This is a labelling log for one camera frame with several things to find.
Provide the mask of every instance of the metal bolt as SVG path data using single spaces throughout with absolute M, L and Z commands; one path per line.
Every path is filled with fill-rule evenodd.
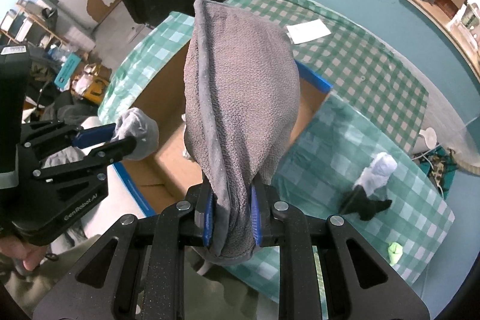
M 120 222 L 123 226 L 127 226 L 135 221 L 135 216 L 133 214 L 126 214 L 120 218 Z
M 286 211 L 289 208 L 289 205 L 284 201 L 277 201 L 273 207 L 278 211 Z
M 188 201 L 180 201 L 180 202 L 177 202 L 177 209 L 180 210 L 180 211 L 187 211 L 188 209 L 190 209 L 191 207 L 191 204 L 188 202 Z
M 335 226 L 342 226 L 345 220 L 342 216 L 332 216 L 330 217 L 330 222 Z

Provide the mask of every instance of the olive green pants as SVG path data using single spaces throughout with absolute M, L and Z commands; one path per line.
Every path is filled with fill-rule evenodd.
M 97 240 L 90 238 L 59 255 L 55 262 L 48 260 L 27 276 L 18 275 L 10 258 L 0 255 L 0 282 L 13 299 L 32 317 L 35 306 L 64 276 L 73 264 Z M 194 264 L 200 257 L 189 250 L 185 256 L 185 318 L 187 320 L 251 320 L 256 318 L 258 293 L 233 277 L 225 269 L 213 266 L 205 276 L 198 275 Z

